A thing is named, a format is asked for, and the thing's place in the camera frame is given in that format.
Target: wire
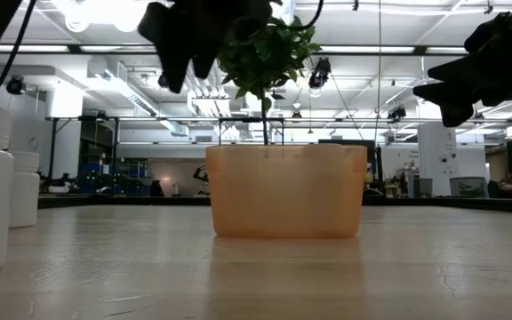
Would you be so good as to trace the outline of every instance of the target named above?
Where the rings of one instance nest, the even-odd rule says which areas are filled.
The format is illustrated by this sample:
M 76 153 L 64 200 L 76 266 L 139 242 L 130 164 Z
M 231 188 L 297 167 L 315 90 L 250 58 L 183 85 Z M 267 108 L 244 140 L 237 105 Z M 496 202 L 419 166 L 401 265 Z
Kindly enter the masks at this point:
M 353 117 L 353 115 L 351 115 L 351 111 L 347 107 L 347 102 L 345 102 L 345 99 L 343 98 L 343 94 L 341 93 L 341 90 L 339 90 L 339 86 L 337 85 L 337 81 L 335 80 L 335 76 L 333 75 L 333 72 L 331 72 L 331 78 L 333 79 L 335 88 L 337 88 L 337 92 L 339 93 L 339 96 L 341 97 L 341 101 L 343 101 L 343 106 L 345 106 L 345 109 L 348 112 L 348 116 L 351 118 L 351 121 L 353 121 L 353 125 L 355 126 L 356 131 L 359 132 L 359 136 L 361 137 L 361 140 L 364 140 L 363 134 L 361 133 L 359 126 L 356 125 L 355 118 Z
M 288 29 L 291 29 L 291 30 L 305 30 L 305 29 L 309 29 L 311 27 L 313 27 L 317 20 L 319 19 L 319 16 L 321 15 L 321 11 L 324 9 L 324 0 L 319 0 L 319 4 L 317 5 L 317 11 L 316 11 L 316 15 L 313 17 L 313 19 L 305 26 L 300 26 L 300 27 L 288 27 Z
M 28 4 L 27 11 L 25 12 L 25 18 L 23 18 L 23 24 L 21 24 L 21 28 L 19 29 L 19 34 L 17 35 L 17 40 L 15 40 L 15 44 L 13 45 L 13 50 L 11 51 L 11 53 L 9 55 L 9 59 L 7 60 L 7 63 L 5 64 L 4 70 L 2 71 L 2 73 L 0 75 L 0 88 L 1 88 L 1 85 L 5 81 L 7 74 L 9 73 L 9 69 L 11 69 L 11 65 L 13 64 L 13 61 L 15 60 L 15 56 L 17 55 L 17 52 L 19 51 L 19 46 L 20 46 L 21 42 L 23 41 L 23 36 L 25 35 L 25 31 L 27 30 L 28 21 L 31 19 L 31 13 L 33 13 L 33 10 L 35 9 L 35 3 L 36 3 L 36 0 L 31 0 L 31 2 Z
M 382 82 L 382 0 L 379 0 L 379 94 L 377 94 L 377 120 L 374 123 L 374 142 L 377 141 L 380 119 L 380 83 Z

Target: ceiling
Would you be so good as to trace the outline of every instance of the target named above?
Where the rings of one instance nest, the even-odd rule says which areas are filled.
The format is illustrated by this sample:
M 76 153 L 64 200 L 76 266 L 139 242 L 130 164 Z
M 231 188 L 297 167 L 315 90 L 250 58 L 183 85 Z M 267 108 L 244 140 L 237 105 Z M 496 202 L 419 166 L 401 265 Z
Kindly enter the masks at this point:
M 69 0 L 39 0 L 36 12 L 31 17 L 23 40 L 24 44 L 146 44 L 147 41 L 137 32 L 122 32 L 112 24 L 93 24 L 83 32 L 72 32 L 65 26 L 65 15 L 57 9 L 57 2 Z M 114 0 L 116 4 L 146 4 L 146 0 Z M 381 14 L 378 13 L 378 0 L 361 0 L 359 9 L 352 10 L 353 1 L 326 0 L 324 11 L 316 23 L 314 41 L 321 45 L 426 45 L 426 46 L 462 46 L 465 39 L 479 24 L 491 20 L 500 11 L 512 10 L 511 0 L 494 0 L 495 11 L 484 14 L 487 1 L 477 0 L 382 0 Z M 297 0 L 296 15 L 302 21 L 309 21 L 316 12 L 317 1 Z M 6 30 L 1 43 L 12 44 L 23 20 L 25 2 Z M 115 16 L 116 9 L 104 12 Z M 134 106 L 122 94 L 97 85 L 96 79 L 88 78 L 88 55 L 29 55 L 20 54 L 16 65 L 53 66 L 86 87 L 93 93 L 86 97 L 86 108 L 105 109 L 113 116 L 133 116 Z M 7 59 L 0 54 L 0 63 Z M 153 101 L 167 116 L 191 116 L 186 103 L 188 89 L 174 94 L 161 89 L 156 81 L 161 74 L 159 60 L 155 54 L 131 55 L 109 54 L 104 56 L 108 65 L 121 62 L 128 69 L 128 82 Z M 438 66 L 455 57 L 416 57 L 416 56 L 330 56 L 332 77 L 322 90 L 319 98 L 311 98 L 308 89 L 301 89 L 290 81 L 281 89 L 285 100 L 276 102 L 272 116 L 290 116 L 293 103 L 299 102 L 302 115 L 312 117 L 375 117 L 380 107 L 382 118 L 392 107 L 401 105 L 406 108 L 408 117 L 417 115 L 418 101 L 412 96 L 412 86 L 426 77 L 429 68 Z M 308 64 L 304 73 L 311 69 Z M 224 86 L 230 97 L 236 94 L 234 85 Z M 230 102 L 231 112 L 246 108 L 242 100 Z M 486 109 L 490 117 L 512 117 L 512 106 Z M 306 127 L 305 124 L 291 124 L 293 127 Z M 313 123 L 324 128 L 326 124 Z M 354 127 L 351 123 L 337 124 Z M 384 121 L 380 124 L 388 128 Z M 506 124 L 493 126 L 506 127 Z

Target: wooden table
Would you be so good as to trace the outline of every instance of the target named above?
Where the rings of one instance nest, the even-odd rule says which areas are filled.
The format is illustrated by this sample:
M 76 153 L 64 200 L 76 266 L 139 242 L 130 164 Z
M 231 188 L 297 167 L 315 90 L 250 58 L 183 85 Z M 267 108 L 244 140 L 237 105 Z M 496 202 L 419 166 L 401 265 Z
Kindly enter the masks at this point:
M 351 240 L 214 238 L 209 207 L 42 210 L 0 319 L 512 319 L 512 213 L 365 207 Z

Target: black cable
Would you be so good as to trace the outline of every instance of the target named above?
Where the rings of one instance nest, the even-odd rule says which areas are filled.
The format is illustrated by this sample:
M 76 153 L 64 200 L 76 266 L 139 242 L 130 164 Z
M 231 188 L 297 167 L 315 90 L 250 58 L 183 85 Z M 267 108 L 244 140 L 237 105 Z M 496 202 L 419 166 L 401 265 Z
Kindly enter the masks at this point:
M 316 15 L 315 15 L 315 17 L 313 17 L 313 19 L 307 25 L 301 26 L 301 27 L 288 27 L 288 29 L 291 29 L 291 30 L 305 30 L 305 29 L 313 27 L 313 25 L 316 24 L 317 19 L 319 19 L 319 16 L 321 15 L 321 11 L 323 9 L 324 9 L 324 0 L 319 0 L 319 4 L 317 5 Z
M 17 55 L 17 52 L 19 51 L 19 46 L 20 46 L 21 42 L 23 41 L 23 36 L 25 35 L 25 31 L 27 30 L 28 21 L 31 19 L 31 13 L 33 13 L 33 10 L 35 9 L 35 3 L 36 3 L 36 0 L 31 0 L 31 2 L 28 4 L 27 11 L 25 12 L 25 18 L 23 18 L 23 24 L 21 25 L 21 28 L 19 29 L 19 34 L 17 35 L 17 40 L 15 40 L 15 45 L 13 46 L 13 50 L 11 51 L 11 54 L 9 55 L 9 59 L 7 60 L 7 63 L 5 64 L 5 68 L 0 75 L 0 88 L 1 88 L 1 85 L 5 81 L 7 74 L 9 73 L 9 69 L 11 69 L 11 65 L 13 64 L 13 61 L 15 60 L 15 56 Z

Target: white pillar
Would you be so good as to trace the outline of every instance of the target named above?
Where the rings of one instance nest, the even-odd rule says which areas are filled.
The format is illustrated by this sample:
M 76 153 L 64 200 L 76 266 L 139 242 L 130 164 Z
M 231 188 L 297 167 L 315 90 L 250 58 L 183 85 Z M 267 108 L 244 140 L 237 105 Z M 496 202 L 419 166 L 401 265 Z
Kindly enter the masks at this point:
M 83 92 L 75 87 L 65 84 L 55 91 L 48 92 L 46 98 L 48 116 L 53 117 L 74 117 L 82 115 Z M 78 157 L 80 149 L 79 121 L 59 121 L 57 129 L 61 128 L 56 135 L 54 147 L 54 166 L 52 177 L 60 178 L 63 173 L 74 176 L 78 174 Z
M 434 196 L 450 196 L 450 178 L 458 174 L 455 128 L 442 124 L 421 124 L 418 127 L 420 177 L 432 179 Z

